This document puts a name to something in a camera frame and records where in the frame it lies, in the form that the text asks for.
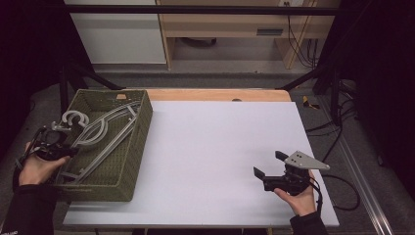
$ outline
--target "white cabinet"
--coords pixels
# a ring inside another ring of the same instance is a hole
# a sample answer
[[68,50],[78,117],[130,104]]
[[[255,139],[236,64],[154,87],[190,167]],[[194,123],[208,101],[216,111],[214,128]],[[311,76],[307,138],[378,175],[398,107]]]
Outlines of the white cabinet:
[[[155,5],[154,0],[65,0],[67,4]],[[71,14],[92,64],[165,64],[156,14]]]

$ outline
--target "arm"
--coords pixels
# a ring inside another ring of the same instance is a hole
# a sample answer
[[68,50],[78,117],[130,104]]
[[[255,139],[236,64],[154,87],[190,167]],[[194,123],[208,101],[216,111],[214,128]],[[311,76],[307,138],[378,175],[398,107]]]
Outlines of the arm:
[[16,189],[4,221],[3,234],[53,234],[53,211],[58,191],[45,184],[52,173],[69,157],[47,162],[31,155],[24,162]]
[[[311,171],[309,174],[311,178],[314,178]],[[274,190],[274,193],[293,209],[296,216],[290,219],[290,223],[295,235],[328,234],[320,215],[316,212],[314,192],[311,186],[294,197],[278,188]]]

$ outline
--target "metal bar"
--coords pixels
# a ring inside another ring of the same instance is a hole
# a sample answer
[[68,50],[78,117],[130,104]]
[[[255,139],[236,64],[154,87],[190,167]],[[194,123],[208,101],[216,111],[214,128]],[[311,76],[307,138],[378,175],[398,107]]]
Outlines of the metal bar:
[[125,128],[111,141],[111,143],[108,144],[108,146],[103,151],[101,151],[97,158],[94,161],[92,161],[92,163],[78,175],[78,177],[72,182],[73,184],[78,184],[82,182],[83,179],[88,177],[88,175],[91,174],[92,171],[94,171],[98,167],[98,165],[101,164],[101,162],[113,151],[113,149],[115,149],[116,146],[118,146],[118,144],[122,142],[122,140],[124,140],[125,137],[127,137],[131,133],[131,131],[134,128],[134,123],[136,119],[137,117],[134,117],[125,126]]
[[318,66],[315,70],[311,70],[310,72],[302,75],[300,78],[297,78],[296,80],[282,86],[279,88],[275,88],[276,90],[286,90],[286,91],[290,91],[294,88],[296,88],[297,86],[305,83],[306,81],[314,78],[314,77],[318,77],[319,75],[321,75],[325,69],[327,68],[326,65],[320,65]]
[[77,72],[81,73],[82,75],[86,75],[86,76],[88,76],[89,78],[91,78],[91,79],[93,79],[93,80],[95,80],[95,81],[99,82],[100,84],[105,85],[105,86],[106,86],[106,87],[108,87],[109,89],[112,89],[112,90],[122,90],[122,89],[125,89],[125,88],[126,88],[126,87],[123,87],[123,86],[118,86],[118,85],[115,85],[115,84],[113,84],[112,82],[110,82],[110,81],[108,81],[108,80],[104,79],[103,77],[101,77],[100,75],[98,75],[97,73],[95,73],[94,71],[87,70],[87,69],[83,68],[83,67],[82,67],[82,66],[80,66],[80,65],[77,65],[77,64],[71,64],[71,67],[72,67],[74,70],[76,70]]
[[94,122],[92,122],[92,123],[88,124],[88,125],[85,127],[84,131],[82,131],[82,133],[80,133],[80,134],[79,134],[79,136],[76,138],[76,140],[75,140],[75,141],[73,141],[73,143],[72,143],[71,147],[72,147],[72,148],[76,147],[76,145],[78,144],[78,142],[82,140],[82,138],[83,138],[83,137],[84,137],[84,135],[88,132],[88,130],[89,130],[90,128],[92,128],[94,125],[96,125],[98,122],[100,122],[100,120],[101,120],[101,119],[105,119],[105,118],[108,118],[108,117],[110,117],[110,119],[112,119],[112,118],[114,118],[114,117],[111,117],[112,115],[114,115],[115,113],[117,113],[117,112],[119,112],[119,111],[122,111],[123,109],[127,109],[127,107],[129,107],[129,106],[132,106],[132,107],[136,107],[136,106],[137,106],[137,107],[139,107],[139,106],[140,106],[140,102],[139,102],[139,101],[134,101],[134,102],[131,102],[131,103],[125,104],[125,105],[123,105],[123,106],[120,106],[120,107],[118,107],[118,108],[115,108],[115,109],[113,109],[113,110],[111,110],[111,111],[107,112],[106,114],[104,114],[104,115],[100,116],[99,118],[97,118],[96,120],[94,120]]
[[159,5],[45,5],[48,10],[88,14],[217,14],[217,15],[290,15],[337,16],[358,13],[354,9],[308,7],[255,7],[255,6],[159,6]]
[[[327,118],[330,118],[329,104],[326,99],[317,96],[319,103],[321,104],[322,110]],[[373,193],[369,183],[366,180],[366,177],[363,175],[362,170],[360,169],[349,145],[347,144],[343,136],[339,139],[339,146],[343,151],[344,160],[348,172],[350,173],[351,179],[356,186],[357,191],[362,199],[364,206],[366,207],[367,212],[372,220],[372,223],[380,235],[392,235],[392,228],[386,218],[378,200],[376,199],[375,194]]]
[[66,69],[64,67],[61,74],[59,74],[59,89],[61,95],[61,115],[67,111],[69,106],[69,94],[68,94],[68,78],[66,77]]

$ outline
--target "floor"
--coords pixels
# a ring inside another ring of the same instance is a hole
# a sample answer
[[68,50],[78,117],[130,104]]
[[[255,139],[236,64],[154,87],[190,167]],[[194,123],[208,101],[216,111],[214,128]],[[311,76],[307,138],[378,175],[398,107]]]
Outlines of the floor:
[[[166,70],[149,65],[124,67],[97,66],[97,71],[108,80],[127,87],[200,87],[200,88],[264,88],[273,89],[295,80],[310,70],[297,63],[293,70],[283,70],[281,58],[274,51],[272,40],[222,39],[213,47],[198,47],[177,42],[173,67]],[[313,80],[290,91],[297,103],[305,129],[330,120],[327,115],[327,96],[315,96],[310,87]],[[88,80],[91,86],[98,84]],[[303,104],[303,97],[313,107]],[[6,208],[12,197],[10,192],[13,157],[22,153],[24,143],[31,138],[34,130],[45,123],[59,119],[59,89],[54,85],[32,97],[33,109],[26,119],[18,137],[7,156],[0,164],[0,220],[4,219]],[[341,102],[348,100],[341,94]],[[347,102],[344,111],[353,108]],[[415,203],[406,193],[390,168],[379,166],[373,149],[357,113],[345,116],[344,128],[339,142],[327,159],[331,174],[352,183],[361,196],[361,203],[353,211],[335,209],[340,226],[328,228],[331,234],[415,234]],[[314,156],[322,160],[340,133],[334,125],[309,132],[309,142]],[[350,159],[356,162],[358,173],[350,166]],[[361,176],[365,185],[361,186]],[[357,198],[352,188],[327,176],[325,184],[333,204],[338,208],[353,208]],[[91,228],[65,227],[62,221],[68,205],[58,203],[55,213],[56,234],[95,234]],[[376,224],[381,220],[383,225]],[[274,229],[274,234],[291,234],[289,228]],[[100,234],[131,234],[131,230],[100,229]]]

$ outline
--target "silver metal part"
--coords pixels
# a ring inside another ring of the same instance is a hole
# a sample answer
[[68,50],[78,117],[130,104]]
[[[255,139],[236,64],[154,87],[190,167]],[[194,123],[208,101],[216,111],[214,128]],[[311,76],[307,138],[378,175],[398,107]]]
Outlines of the silver metal part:
[[72,120],[75,117],[79,117],[78,124],[82,127],[85,127],[89,122],[89,117],[86,114],[83,114],[79,111],[66,111],[62,115],[62,121],[68,125],[73,125]]
[[51,129],[57,130],[57,131],[71,131],[71,129],[69,127],[64,127],[62,125],[56,124],[55,121],[52,121]]
[[116,109],[113,109],[107,112],[106,114],[102,115],[101,117],[97,118],[92,123],[84,126],[82,133],[80,133],[76,140],[72,143],[71,146],[73,148],[78,145],[93,145],[98,143],[107,134],[109,121],[114,120],[116,118],[131,116],[129,118],[129,123],[86,168],[83,168],[79,171],[79,175],[66,172],[70,165],[69,161],[66,165],[64,165],[64,167],[61,168],[60,172],[57,175],[56,182],[62,183],[63,179],[61,176],[65,176],[74,179],[74,181],[70,184],[79,184],[86,177],[88,177],[89,174],[91,174],[95,170],[95,168],[98,167],[101,164],[101,162],[118,146],[118,144],[122,142],[122,140],[124,140],[132,132],[135,120],[137,119],[137,113],[139,108],[140,102],[132,102],[120,106]]
[[95,168],[100,165],[100,163],[116,148],[116,146],[127,137],[134,127],[134,122],[136,117],[134,117],[126,126],[125,128],[111,141],[111,143],[92,161],[91,164],[85,169],[81,171],[81,173],[75,178],[72,182],[73,184],[78,184],[82,182],[83,179],[88,177],[89,174],[94,171]]
[[330,169],[329,165],[323,164],[320,161],[300,151],[295,151],[293,154],[291,154],[284,160],[284,163],[301,169]]

